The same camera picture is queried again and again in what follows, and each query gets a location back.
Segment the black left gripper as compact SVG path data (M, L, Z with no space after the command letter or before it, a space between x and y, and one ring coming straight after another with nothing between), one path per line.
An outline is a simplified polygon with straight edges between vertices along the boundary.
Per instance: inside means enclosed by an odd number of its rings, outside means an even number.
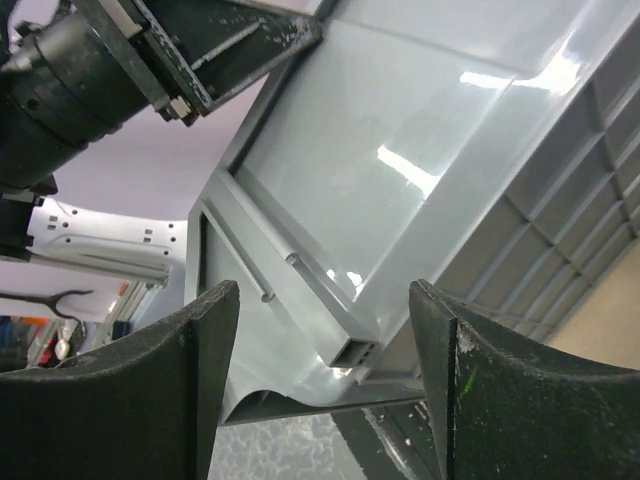
M192 125L320 41L321 22L256 1L75 1L154 110Z

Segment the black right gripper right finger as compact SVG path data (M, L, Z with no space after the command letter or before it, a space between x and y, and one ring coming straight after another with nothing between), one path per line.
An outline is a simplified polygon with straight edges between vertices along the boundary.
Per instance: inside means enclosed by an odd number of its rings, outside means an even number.
M444 479L635 479L639 374L531 340L424 280L410 320Z

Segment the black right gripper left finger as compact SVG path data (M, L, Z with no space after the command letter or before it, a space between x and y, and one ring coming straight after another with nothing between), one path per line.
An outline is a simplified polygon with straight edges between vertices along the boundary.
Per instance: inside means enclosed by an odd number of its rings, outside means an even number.
M54 369L1 377L5 479L204 479L239 317L224 281Z

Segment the grey plastic crate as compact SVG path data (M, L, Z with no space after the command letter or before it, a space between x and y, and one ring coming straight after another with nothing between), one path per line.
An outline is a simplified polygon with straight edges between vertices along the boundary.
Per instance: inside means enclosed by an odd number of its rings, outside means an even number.
M240 290L221 419L420 396L424 279L537 341L639 241L635 1L316 1L188 220Z

